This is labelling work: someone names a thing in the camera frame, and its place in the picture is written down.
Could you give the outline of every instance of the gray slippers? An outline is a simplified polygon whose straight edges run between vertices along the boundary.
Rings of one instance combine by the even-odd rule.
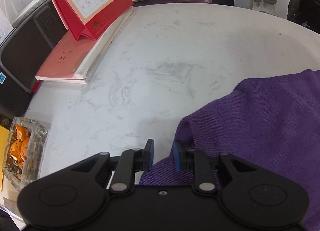
[[[275,5],[278,0],[253,0],[252,10],[276,16]]]

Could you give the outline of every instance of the glass ashtray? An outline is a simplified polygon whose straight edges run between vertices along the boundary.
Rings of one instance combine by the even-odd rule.
[[[17,141],[16,125],[23,126],[29,131],[29,142],[26,154],[24,153],[25,160],[22,168],[17,166],[16,160],[10,155],[10,147]],[[35,120],[15,117],[12,121],[7,139],[8,144],[4,149],[2,172],[19,192],[29,183],[38,179],[47,135],[48,130]]]

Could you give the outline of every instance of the blue sticker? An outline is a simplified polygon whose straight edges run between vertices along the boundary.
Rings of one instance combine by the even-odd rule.
[[[5,75],[2,72],[0,72],[0,84],[3,84],[4,80],[5,80]]]

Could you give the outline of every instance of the red calendar stand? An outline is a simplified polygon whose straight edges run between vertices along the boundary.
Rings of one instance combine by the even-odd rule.
[[[84,24],[67,0],[52,1],[65,26],[76,40],[79,39],[80,35],[97,40],[120,15],[133,5],[132,0],[114,0]]]

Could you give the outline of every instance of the metal screw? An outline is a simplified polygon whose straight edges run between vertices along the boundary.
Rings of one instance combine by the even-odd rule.
[[[115,183],[111,185],[111,189],[114,191],[124,191],[127,189],[127,185],[121,182]]]
[[[199,185],[199,188],[203,191],[212,191],[216,186],[210,182],[204,182]]]

